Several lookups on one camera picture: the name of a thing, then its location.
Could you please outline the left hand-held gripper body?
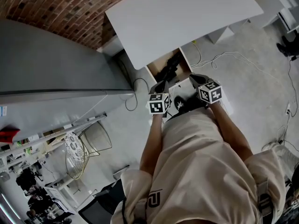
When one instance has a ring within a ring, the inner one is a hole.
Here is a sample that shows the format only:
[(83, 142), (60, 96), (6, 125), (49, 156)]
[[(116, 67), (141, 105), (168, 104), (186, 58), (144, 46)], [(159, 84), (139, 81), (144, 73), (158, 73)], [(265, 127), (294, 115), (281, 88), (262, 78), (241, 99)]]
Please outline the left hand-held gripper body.
[(171, 105), (169, 83), (164, 80), (151, 87), (147, 107), (152, 115), (165, 115)]

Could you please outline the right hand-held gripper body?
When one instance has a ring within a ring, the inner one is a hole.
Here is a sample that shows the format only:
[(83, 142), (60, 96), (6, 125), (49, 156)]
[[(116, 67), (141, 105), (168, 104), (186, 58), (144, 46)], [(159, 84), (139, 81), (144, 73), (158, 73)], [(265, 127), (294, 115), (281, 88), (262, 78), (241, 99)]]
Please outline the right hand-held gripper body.
[(222, 99), (222, 85), (217, 80), (200, 74), (191, 74), (189, 80), (201, 101), (213, 104)]

